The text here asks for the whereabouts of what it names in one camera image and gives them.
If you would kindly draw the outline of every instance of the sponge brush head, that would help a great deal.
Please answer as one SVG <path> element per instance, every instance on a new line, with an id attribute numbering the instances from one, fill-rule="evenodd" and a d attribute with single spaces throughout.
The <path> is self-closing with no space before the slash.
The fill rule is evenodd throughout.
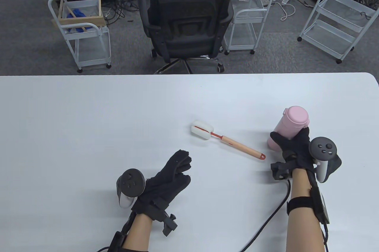
<path id="1" fill-rule="evenodd" d="M 191 125 L 191 132 L 205 140 L 209 140 L 211 138 L 211 132 L 213 131 L 214 128 L 211 125 L 199 120 L 194 121 Z"/>

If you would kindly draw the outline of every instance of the black glove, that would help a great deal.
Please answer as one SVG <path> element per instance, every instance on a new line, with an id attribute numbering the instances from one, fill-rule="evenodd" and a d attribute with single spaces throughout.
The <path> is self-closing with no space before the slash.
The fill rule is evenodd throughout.
<path id="1" fill-rule="evenodd" d="M 187 151 L 177 151 L 156 176 L 146 180 L 145 190 L 131 210 L 146 214 L 152 220 L 164 221 L 169 203 L 191 182 L 190 176 L 183 174 L 191 168 L 191 161 Z"/>
<path id="2" fill-rule="evenodd" d="M 286 163 L 293 164 L 295 168 L 313 170 L 313 157 L 309 153 L 310 139 L 308 127 L 301 129 L 292 140 L 276 132 L 271 132 L 270 137 L 282 149 L 282 155 Z"/>

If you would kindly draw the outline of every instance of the chair caster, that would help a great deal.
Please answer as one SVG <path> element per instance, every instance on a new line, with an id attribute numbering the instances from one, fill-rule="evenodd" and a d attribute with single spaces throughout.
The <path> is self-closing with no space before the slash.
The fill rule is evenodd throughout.
<path id="1" fill-rule="evenodd" d="M 225 71 L 224 65 L 223 64 L 217 64 L 217 72 L 222 73 Z"/>
<path id="2" fill-rule="evenodd" d="M 155 59 L 157 57 L 157 51 L 155 49 L 151 50 L 151 57 Z"/>

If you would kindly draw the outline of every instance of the blue fabric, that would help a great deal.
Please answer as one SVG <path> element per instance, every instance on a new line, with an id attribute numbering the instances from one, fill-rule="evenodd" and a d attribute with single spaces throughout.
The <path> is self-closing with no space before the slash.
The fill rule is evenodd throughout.
<path id="1" fill-rule="evenodd" d="M 79 9 L 72 10 L 72 13 L 75 14 L 76 17 L 86 17 L 86 15 L 84 13 L 82 13 Z M 72 14 L 69 13 L 69 15 L 67 16 L 67 18 L 73 18 Z M 82 28 L 76 28 L 76 31 L 79 32 L 79 33 L 84 32 L 84 30 Z"/>

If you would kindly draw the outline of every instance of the water bottle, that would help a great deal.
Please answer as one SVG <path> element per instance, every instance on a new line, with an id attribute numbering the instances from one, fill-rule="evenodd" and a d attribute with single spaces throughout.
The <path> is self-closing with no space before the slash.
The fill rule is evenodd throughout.
<path id="1" fill-rule="evenodd" d="M 283 117 L 276 125 L 274 131 L 281 134 L 283 137 L 292 139 L 300 132 L 302 128 L 309 125 L 309 116 L 307 111 L 300 106 L 291 106 L 283 112 Z M 275 143 L 272 138 L 269 138 L 267 144 L 273 151 L 281 151 L 280 146 Z"/>

